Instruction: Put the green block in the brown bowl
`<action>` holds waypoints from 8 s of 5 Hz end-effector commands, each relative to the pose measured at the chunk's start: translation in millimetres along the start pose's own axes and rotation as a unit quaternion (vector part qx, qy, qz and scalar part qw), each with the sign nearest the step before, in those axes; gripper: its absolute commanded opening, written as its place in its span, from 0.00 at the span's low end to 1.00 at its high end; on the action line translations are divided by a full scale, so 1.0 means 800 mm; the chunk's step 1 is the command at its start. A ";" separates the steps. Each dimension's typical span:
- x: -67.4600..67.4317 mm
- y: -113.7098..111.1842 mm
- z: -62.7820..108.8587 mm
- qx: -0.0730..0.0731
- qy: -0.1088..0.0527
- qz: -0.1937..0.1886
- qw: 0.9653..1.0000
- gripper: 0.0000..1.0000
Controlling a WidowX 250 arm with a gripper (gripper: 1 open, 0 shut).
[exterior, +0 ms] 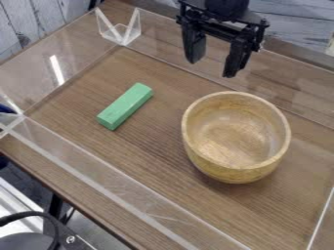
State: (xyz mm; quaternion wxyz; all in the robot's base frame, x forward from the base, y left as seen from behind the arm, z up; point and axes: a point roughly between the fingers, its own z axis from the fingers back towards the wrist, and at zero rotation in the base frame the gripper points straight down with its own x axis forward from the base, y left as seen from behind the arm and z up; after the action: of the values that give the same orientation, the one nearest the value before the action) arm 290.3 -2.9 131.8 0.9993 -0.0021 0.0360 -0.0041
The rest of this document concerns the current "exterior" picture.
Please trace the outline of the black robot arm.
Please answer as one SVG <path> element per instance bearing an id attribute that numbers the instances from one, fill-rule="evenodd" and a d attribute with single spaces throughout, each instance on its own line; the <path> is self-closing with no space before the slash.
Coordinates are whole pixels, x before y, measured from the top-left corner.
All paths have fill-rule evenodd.
<path id="1" fill-rule="evenodd" d="M 253 52 L 261 49 L 267 19 L 250 10 L 251 0 L 178 0 L 187 61 L 197 63 L 206 54 L 206 36 L 230 43 L 222 76 L 233 78 L 246 67 Z"/>

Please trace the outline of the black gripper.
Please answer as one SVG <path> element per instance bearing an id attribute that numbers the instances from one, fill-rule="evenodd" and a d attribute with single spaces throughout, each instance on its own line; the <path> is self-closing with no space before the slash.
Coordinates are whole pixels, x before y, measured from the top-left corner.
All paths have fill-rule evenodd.
<path id="1" fill-rule="evenodd" d="M 223 69 L 227 78 L 235 77 L 246 67 L 251 51 L 259 50 L 270 26 L 269 20 L 250 10 L 250 1 L 178 0 L 177 23 L 182 27 L 186 58 L 190 63 L 197 63 L 205 56 L 206 34 L 231 42 Z M 238 36 L 245 36 L 250 43 L 235 39 Z"/>

